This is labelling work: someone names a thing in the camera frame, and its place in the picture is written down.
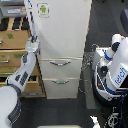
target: floor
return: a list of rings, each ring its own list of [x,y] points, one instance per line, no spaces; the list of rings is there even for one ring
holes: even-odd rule
[[[102,3],[101,0],[93,0],[85,52],[92,52],[92,44],[110,46],[111,37],[115,33],[127,36],[120,22],[120,13],[125,8],[128,8],[126,1],[122,3],[121,0],[105,0]],[[86,87],[86,74],[85,70],[81,73],[84,80],[80,81],[80,87],[83,90]],[[22,98],[22,112],[13,128],[37,128],[45,125],[79,125],[83,128],[93,128],[90,116],[97,116],[103,128],[105,118],[100,110],[87,106],[87,99],[80,91],[77,99]]]

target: drawer handle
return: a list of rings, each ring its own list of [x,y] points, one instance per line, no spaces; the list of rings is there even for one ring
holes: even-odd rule
[[[57,66],[64,66],[66,64],[69,64],[71,63],[71,60],[68,60],[68,61],[61,61],[61,63],[59,63],[58,61],[50,61],[51,64],[54,64],[54,65],[57,65]]]
[[[69,80],[53,80],[52,82],[54,82],[56,84],[66,84],[70,81]]]
[[[9,59],[6,61],[0,61],[0,63],[8,63],[8,62],[9,62]]]

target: label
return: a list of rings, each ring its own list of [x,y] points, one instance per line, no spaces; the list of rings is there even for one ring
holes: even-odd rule
[[[38,15],[40,17],[49,17],[49,6],[47,3],[37,4],[38,6]]]
[[[20,13],[20,9],[11,9],[11,10],[7,10],[7,12],[9,14],[19,14]]]
[[[22,58],[25,53],[13,54],[14,58]]]
[[[6,56],[5,55],[1,55],[2,58],[5,58]]]
[[[116,84],[117,87],[121,86],[127,74],[128,74],[127,70],[122,65],[120,65],[114,76],[114,83]]]
[[[9,39],[13,39],[14,38],[12,33],[8,33],[7,36],[8,36]]]

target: white panel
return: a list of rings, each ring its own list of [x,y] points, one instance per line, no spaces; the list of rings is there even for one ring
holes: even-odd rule
[[[51,61],[39,61],[42,77],[44,78],[67,78],[80,77],[82,67],[82,59],[79,60],[64,60],[71,61],[63,66],[51,64]],[[55,63],[63,63],[61,60],[56,60]]]
[[[93,63],[92,63],[92,69],[95,70],[97,63],[100,61],[100,59],[104,56],[103,50],[107,50],[108,48],[96,48],[95,54],[93,57]]]
[[[44,80],[47,99],[77,98],[79,79],[69,80],[65,84],[57,84],[54,80]]]
[[[41,55],[38,57],[50,59],[83,56],[92,0],[30,1],[41,42]],[[49,18],[38,16],[38,3],[49,5]]]

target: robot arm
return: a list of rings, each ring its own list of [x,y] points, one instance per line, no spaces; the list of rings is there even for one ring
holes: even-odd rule
[[[19,96],[24,91],[27,81],[35,67],[35,53],[38,49],[38,39],[32,43],[29,38],[26,43],[27,54],[21,58],[20,68],[6,79],[6,86],[0,88],[0,127],[12,128],[12,124],[20,115]]]
[[[113,35],[111,47],[109,47],[107,50],[103,49],[104,56],[100,59],[101,71],[109,69],[109,67],[112,63],[112,58],[113,58],[115,52],[117,51],[118,46],[120,45],[120,42],[124,38],[125,37],[121,36],[120,34]]]
[[[35,67],[36,57],[34,53],[28,53],[21,59],[21,67],[6,79],[6,85],[14,87],[18,93],[22,93],[26,83]]]

